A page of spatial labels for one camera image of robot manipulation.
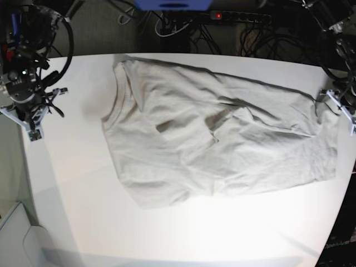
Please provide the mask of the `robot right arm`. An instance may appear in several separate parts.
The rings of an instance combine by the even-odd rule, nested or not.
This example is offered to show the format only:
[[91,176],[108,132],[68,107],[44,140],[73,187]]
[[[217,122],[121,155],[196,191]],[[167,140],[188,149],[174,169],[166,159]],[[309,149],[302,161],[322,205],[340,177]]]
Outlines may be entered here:
[[[67,72],[74,53],[70,20],[83,1],[1,1],[1,93],[12,103],[1,114],[23,127],[32,140],[42,137],[41,121],[55,110],[54,99],[67,88],[46,92]],[[64,67],[42,77],[49,68],[49,55],[60,25],[68,37]]]

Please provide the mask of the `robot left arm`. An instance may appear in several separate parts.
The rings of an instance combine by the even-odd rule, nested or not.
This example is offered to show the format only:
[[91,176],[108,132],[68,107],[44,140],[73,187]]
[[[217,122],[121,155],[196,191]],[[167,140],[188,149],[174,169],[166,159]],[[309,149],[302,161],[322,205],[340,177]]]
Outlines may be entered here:
[[350,121],[352,132],[355,132],[355,48],[344,34],[354,15],[352,5],[349,1],[302,1],[301,5],[316,20],[328,40],[332,41],[337,55],[345,64],[345,77],[335,75],[324,63],[321,67],[333,80],[335,87],[325,94]]

